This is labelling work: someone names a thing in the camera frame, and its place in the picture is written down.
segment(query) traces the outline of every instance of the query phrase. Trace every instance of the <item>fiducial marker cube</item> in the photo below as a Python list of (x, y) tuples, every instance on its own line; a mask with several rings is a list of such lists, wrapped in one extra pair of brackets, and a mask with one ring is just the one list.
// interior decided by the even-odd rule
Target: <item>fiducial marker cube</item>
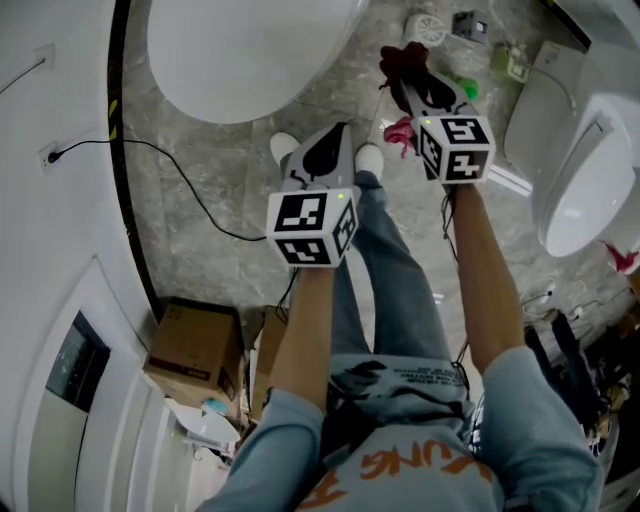
[(266, 236), (288, 267), (337, 267), (358, 228), (350, 188), (269, 196)]
[(496, 142), (484, 116), (414, 119), (419, 152), (428, 170), (445, 184), (486, 181)]

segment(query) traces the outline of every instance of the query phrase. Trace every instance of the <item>blue jeans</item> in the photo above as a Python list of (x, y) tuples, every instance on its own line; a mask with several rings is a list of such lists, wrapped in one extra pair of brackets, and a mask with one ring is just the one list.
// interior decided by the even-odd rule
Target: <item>blue jeans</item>
[[(288, 157), (283, 158), (284, 175)], [(353, 245), (371, 278), (376, 309), (374, 353), (451, 360), (440, 315), (422, 267), (387, 213), (387, 194), (375, 175), (360, 171), (360, 225)], [(347, 261), (338, 267), (333, 300), (333, 354), (369, 354)]]

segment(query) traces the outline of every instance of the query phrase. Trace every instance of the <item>marble floor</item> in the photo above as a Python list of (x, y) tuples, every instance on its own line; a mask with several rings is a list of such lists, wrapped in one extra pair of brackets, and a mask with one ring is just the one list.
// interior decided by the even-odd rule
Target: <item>marble floor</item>
[[(215, 125), (178, 111), (158, 89), (149, 68), (146, 27), (150, 0), (132, 0), (124, 55), (123, 117), (125, 136), (153, 142), (171, 152), (199, 190), (212, 215), (225, 228), (259, 235), (267, 198), (279, 188), (279, 173), (269, 153), (269, 139), (286, 131), (300, 140), (336, 121), (349, 121), (356, 146), (379, 144), (386, 169), (383, 185), (389, 211), (413, 255), (424, 267), (439, 305), (452, 353), (465, 339), (456, 269), (442, 239), (439, 206), (442, 188), (428, 183), (414, 156), (400, 158), (400, 147), (382, 140), (382, 129), (402, 117), (388, 92), (379, 90), (379, 49), (403, 44), (403, 27), (414, 12), (450, 20), (452, 13), (480, 9), (490, 20), (486, 46), (447, 37), (433, 50), (431, 69), (475, 78), (476, 106), (489, 117), (501, 145), (520, 86), (494, 79), (488, 70), (493, 45), (526, 43), (535, 57), (546, 39), (579, 48), (568, 31), (538, 0), (371, 0), (353, 36), (330, 69), (295, 102), (253, 122)], [(275, 304), (288, 275), (264, 242), (247, 243), (217, 231), (203, 214), (171, 163), (142, 146), (126, 147), (127, 171), (136, 222), (153, 284), (159, 296), (179, 295), (235, 305), (245, 333), (255, 329), (260, 308)], [(526, 311), (529, 322), (549, 307), (569, 311), (592, 300), (585, 318), (574, 324), (586, 342), (616, 321), (631, 302), (625, 279), (608, 264), (604, 248), (593, 243), (563, 258), (540, 246), (527, 198), (495, 183), (481, 186), (496, 236), (522, 299), (539, 294), (551, 279), (556, 292), (544, 306)], [(348, 255), (363, 328), (370, 339), (374, 307), (364, 264), (355, 250)], [(538, 325), (555, 353), (548, 326)]]

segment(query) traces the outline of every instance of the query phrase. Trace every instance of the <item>pink object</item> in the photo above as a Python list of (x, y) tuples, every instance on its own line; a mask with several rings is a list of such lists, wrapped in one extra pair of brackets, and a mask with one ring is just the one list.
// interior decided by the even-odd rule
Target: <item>pink object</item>
[(396, 124), (392, 124), (384, 129), (384, 141), (389, 144), (404, 144), (402, 149), (402, 158), (407, 155), (407, 150), (411, 146), (411, 139), (415, 137), (416, 133), (411, 127), (411, 118), (403, 117)]
[(637, 252), (630, 252), (626, 256), (623, 256), (613, 245), (605, 241), (603, 241), (602, 243), (609, 250), (609, 254), (611, 254), (611, 256), (613, 257), (613, 261), (618, 272), (626, 272), (634, 265), (636, 256), (638, 256)]

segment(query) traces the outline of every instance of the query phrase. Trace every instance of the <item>shoe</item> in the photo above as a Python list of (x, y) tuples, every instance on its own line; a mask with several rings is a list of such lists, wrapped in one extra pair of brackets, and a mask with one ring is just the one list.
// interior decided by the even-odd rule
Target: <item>shoe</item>
[(384, 157), (378, 146), (365, 144), (358, 150), (356, 153), (356, 172), (369, 171), (380, 181), (383, 170)]
[(284, 132), (278, 132), (271, 137), (271, 154), (278, 165), (282, 159), (293, 153), (300, 143), (291, 135)]

